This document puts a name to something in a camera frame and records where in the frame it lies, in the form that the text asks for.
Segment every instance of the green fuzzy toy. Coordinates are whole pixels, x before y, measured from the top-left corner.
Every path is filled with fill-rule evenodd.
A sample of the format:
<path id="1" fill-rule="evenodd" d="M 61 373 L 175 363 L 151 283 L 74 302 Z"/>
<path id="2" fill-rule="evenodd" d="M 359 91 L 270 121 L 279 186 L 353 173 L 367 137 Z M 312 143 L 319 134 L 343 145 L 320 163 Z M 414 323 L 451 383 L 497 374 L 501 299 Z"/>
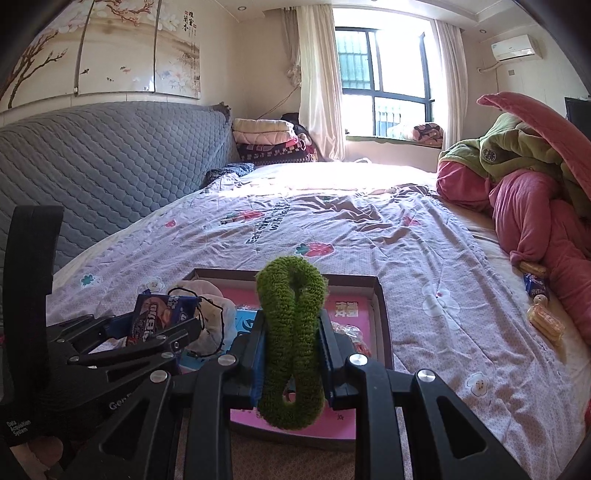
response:
<path id="1" fill-rule="evenodd" d="M 265 381 L 258 411 L 277 428 L 300 430 L 322 412 L 324 395 L 318 362 L 318 313 L 326 282 L 300 257 L 279 257 L 256 277 L 256 290 L 267 320 Z M 295 380 L 295 401 L 285 386 Z"/>

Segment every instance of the headboard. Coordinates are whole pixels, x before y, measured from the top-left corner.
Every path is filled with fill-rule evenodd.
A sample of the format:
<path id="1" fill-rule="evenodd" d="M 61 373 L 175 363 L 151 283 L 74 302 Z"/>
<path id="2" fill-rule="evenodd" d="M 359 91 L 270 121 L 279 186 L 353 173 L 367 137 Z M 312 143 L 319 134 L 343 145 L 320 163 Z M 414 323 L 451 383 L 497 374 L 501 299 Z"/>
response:
<path id="1" fill-rule="evenodd" d="M 55 261 L 63 267 L 108 235 L 198 190 L 208 170 L 235 158 L 231 124 L 223 104 L 116 102 L 0 128 L 0 278 L 15 205 L 65 207 Z"/>

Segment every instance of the white curtain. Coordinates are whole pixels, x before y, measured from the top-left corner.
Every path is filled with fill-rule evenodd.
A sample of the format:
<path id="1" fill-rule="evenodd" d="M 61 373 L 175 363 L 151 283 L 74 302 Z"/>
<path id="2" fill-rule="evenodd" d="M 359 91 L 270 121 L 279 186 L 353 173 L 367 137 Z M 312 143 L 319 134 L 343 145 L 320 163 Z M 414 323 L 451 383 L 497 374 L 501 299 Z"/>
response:
<path id="1" fill-rule="evenodd" d="M 290 57 L 290 69 L 287 70 L 287 77 L 294 87 L 299 87 L 301 85 L 300 33 L 297 28 L 296 9 L 293 7 L 284 8 L 282 18 L 287 53 Z"/>
<path id="2" fill-rule="evenodd" d="M 468 69 L 460 29 L 435 20 L 434 33 L 439 45 L 447 98 L 447 107 L 440 109 L 442 118 L 437 122 L 444 130 L 443 149 L 448 150 L 463 136 L 468 109 Z"/>
<path id="3" fill-rule="evenodd" d="M 335 19 L 330 5 L 297 7 L 301 55 L 300 123 L 325 159 L 345 157 L 341 120 L 343 90 L 336 51 Z"/>

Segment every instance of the television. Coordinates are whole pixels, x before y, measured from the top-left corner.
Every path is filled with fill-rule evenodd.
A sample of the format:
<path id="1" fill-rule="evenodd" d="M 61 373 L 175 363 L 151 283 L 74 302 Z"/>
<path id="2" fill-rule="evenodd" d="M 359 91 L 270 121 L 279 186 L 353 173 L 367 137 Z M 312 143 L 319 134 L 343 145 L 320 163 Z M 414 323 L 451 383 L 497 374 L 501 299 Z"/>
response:
<path id="1" fill-rule="evenodd" d="M 591 140 L 591 99 L 565 98 L 566 118 Z"/>

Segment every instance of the bed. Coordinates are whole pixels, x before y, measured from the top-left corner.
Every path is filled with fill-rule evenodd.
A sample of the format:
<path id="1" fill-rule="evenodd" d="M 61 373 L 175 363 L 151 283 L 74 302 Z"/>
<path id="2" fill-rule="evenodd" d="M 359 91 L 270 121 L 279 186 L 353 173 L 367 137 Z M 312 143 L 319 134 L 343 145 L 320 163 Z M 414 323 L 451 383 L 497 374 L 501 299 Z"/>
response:
<path id="1" fill-rule="evenodd" d="M 551 310 L 566 325 L 559 348 L 527 322 L 521 274 L 492 221 L 442 204 L 434 183 L 416 168 L 359 163 L 223 176 L 70 261 L 54 276 L 48 324 L 130 311 L 146 284 L 164 287 L 196 267 L 259 270 L 301 254 L 321 273 L 375 275 L 395 369 L 434 369 L 533 479 L 554 480 L 584 438 L 589 349 L 556 298 Z M 354 461 L 233 438 L 236 479 L 348 479 Z"/>

